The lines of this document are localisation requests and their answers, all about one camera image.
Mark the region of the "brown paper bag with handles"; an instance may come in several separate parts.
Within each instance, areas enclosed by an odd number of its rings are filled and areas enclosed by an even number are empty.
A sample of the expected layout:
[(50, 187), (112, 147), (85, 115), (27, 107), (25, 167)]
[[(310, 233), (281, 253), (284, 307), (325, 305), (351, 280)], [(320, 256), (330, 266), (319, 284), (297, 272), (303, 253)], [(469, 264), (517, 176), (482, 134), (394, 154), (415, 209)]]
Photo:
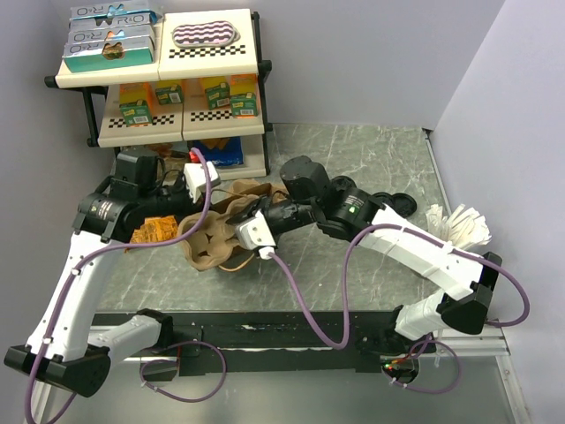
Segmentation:
[(228, 197), (214, 207), (218, 217), (214, 218), (211, 243), (213, 256), (220, 249), (222, 260), (216, 267), (225, 272), (238, 272), (253, 259), (254, 253), (246, 249), (239, 241), (236, 232), (236, 221), (246, 220), (248, 213), (260, 207), (260, 201), (277, 203), (288, 198), (288, 190), (282, 184), (259, 183), (254, 179), (239, 179), (233, 182), (228, 190), (218, 189)]

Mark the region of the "black plastic cup lid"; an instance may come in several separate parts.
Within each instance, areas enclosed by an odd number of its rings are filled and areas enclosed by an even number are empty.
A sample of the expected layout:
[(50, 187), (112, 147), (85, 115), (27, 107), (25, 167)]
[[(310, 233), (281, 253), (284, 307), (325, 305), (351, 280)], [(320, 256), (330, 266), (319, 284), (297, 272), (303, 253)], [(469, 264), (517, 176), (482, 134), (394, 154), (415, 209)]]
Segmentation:
[(414, 215), (418, 209), (417, 202), (407, 193), (394, 193), (391, 201), (393, 210), (402, 218)]

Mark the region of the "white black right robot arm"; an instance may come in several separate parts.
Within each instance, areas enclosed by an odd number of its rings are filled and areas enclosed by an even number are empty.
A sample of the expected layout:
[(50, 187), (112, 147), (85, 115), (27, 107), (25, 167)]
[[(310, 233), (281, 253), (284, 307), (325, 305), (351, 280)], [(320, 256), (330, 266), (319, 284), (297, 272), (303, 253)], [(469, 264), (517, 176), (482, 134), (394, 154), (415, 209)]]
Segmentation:
[(419, 229), (407, 219), (416, 209), (409, 195), (369, 194), (350, 178), (330, 178), (305, 155), (284, 164), (280, 178), (287, 191), (282, 201), (262, 196), (229, 219), (243, 248), (268, 260), (281, 235), (314, 224), (332, 239), (386, 255), (434, 283), (435, 293), (392, 313), (385, 338), (396, 352), (441, 329), (467, 335), (483, 330), (499, 256), (466, 252)]

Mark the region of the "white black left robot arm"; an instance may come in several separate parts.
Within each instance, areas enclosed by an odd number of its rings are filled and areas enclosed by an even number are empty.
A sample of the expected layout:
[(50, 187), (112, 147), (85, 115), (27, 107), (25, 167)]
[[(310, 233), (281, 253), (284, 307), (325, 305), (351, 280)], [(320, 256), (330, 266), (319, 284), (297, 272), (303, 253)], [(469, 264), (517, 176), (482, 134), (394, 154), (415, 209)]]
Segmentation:
[(191, 154), (195, 162), (185, 164), (175, 184), (166, 185), (163, 160), (154, 151), (125, 150), (113, 173), (81, 201), (49, 305), (27, 341), (10, 347), (4, 357), (7, 367), (28, 376), (27, 398), (37, 382), (91, 397), (118, 362), (145, 349), (156, 355), (172, 349), (171, 317), (150, 309), (101, 336), (89, 331), (117, 257), (126, 249), (172, 245), (171, 240), (133, 244), (133, 233), (146, 219), (207, 214), (220, 178), (197, 148)]

